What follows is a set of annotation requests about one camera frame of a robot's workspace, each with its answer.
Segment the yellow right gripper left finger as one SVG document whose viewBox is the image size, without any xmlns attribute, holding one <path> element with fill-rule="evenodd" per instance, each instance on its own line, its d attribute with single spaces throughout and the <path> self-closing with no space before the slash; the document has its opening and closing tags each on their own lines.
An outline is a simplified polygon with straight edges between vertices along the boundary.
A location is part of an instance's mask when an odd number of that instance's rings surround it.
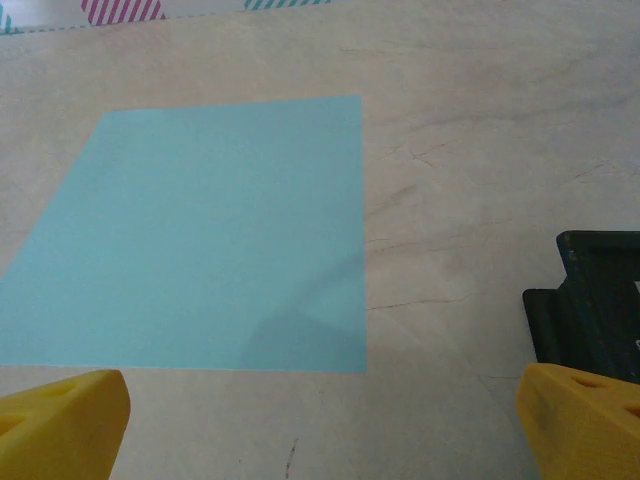
<svg viewBox="0 0 640 480">
<path fill-rule="evenodd" d="M 107 479 L 130 417 L 118 370 L 97 370 L 1 399 L 3 479 Z"/>
</svg>

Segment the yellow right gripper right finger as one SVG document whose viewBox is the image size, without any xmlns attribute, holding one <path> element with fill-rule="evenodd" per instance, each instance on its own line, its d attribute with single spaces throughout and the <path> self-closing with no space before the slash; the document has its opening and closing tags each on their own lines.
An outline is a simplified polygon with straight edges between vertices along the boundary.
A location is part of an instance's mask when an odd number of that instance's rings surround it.
<svg viewBox="0 0 640 480">
<path fill-rule="evenodd" d="M 528 365 L 516 409 L 543 479 L 637 479 L 639 386 L 555 364 Z"/>
</svg>

